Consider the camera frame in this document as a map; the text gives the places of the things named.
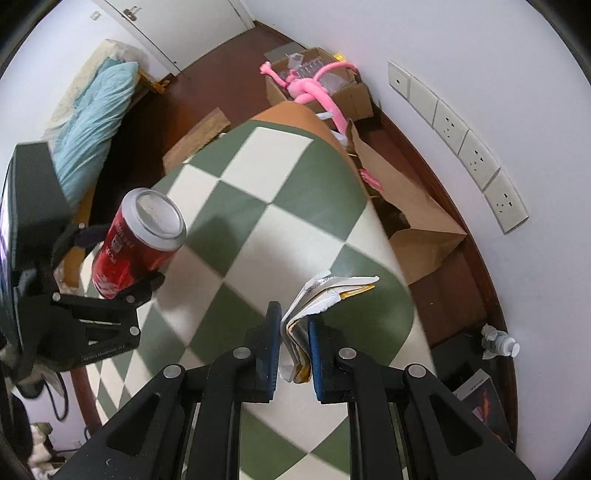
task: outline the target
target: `door handle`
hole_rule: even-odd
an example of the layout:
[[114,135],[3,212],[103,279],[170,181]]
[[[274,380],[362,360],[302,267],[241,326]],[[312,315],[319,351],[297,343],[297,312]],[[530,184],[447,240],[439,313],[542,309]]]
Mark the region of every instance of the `door handle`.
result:
[[133,6],[131,8],[126,8],[125,10],[123,10],[123,14],[129,18],[132,22],[135,22],[138,19],[138,16],[136,15],[137,12],[139,12],[142,8],[141,7],[137,7],[137,6]]

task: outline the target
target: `red soda can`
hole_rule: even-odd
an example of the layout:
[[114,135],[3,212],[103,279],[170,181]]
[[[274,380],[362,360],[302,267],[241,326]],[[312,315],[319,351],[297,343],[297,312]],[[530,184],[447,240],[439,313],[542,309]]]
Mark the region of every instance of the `red soda can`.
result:
[[112,299],[166,265],[186,238],[183,217],[172,200],[155,190],[131,190],[92,265],[96,289]]

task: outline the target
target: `white wall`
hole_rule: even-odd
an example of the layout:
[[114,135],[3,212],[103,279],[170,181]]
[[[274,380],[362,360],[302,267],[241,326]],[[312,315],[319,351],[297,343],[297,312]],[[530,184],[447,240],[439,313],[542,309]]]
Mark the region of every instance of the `white wall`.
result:
[[0,177],[18,142],[39,140],[62,95],[99,43],[119,40],[141,50],[140,64],[157,79],[168,70],[90,0],[63,0],[25,40],[0,78]]
[[[43,393],[35,400],[27,400],[23,398],[15,388],[15,395],[21,399],[27,409],[27,415],[30,423],[46,421],[51,423],[53,432],[49,435],[49,439],[53,448],[57,452],[64,450],[75,450],[80,447],[79,443],[83,445],[86,441],[84,437],[84,428],[86,424],[80,413],[80,407],[76,401],[76,392],[72,384],[72,376],[69,372],[62,374],[64,383],[68,390],[68,398],[70,400],[70,413],[63,422],[56,420],[56,415],[51,408],[51,401],[47,387],[43,389]],[[56,409],[59,415],[64,411],[64,400],[57,393],[53,392],[56,399]]]
[[[591,421],[591,86],[567,47],[525,0],[245,1],[256,20],[356,63],[453,198],[521,344],[518,454],[552,478]],[[502,234],[460,162],[389,87],[387,58],[484,139],[525,224]]]

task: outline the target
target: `wall outlet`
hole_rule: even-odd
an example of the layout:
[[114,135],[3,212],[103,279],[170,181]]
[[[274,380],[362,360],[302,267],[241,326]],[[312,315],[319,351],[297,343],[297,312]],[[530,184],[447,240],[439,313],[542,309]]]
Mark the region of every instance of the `wall outlet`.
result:
[[468,132],[466,124],[441,100],[437,102],[433,128],[457,155]]
[[424,86],[420,80],[411,77],[408,101],[429,125],[433,125],[438,100],[437,95]]
[[388,62],[388,80],[393,89],[400,95],[408,99],[408,86],[410,84],[410,74],[395,63]]
[[529,217],[519,194],[503,170],[486,187],[484,196],[505,233]]
[[472,130],[468,130],[458,157],[481,190],[501,168]]

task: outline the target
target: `bottle cap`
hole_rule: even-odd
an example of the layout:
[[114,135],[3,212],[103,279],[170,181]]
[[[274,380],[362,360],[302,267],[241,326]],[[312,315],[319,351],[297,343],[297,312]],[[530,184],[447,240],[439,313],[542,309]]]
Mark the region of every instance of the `bottle cap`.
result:
[[503,356],[516,357],[516,355],[519,353],[519,344],[513,337],[507,336],[501,340],[499,352]]

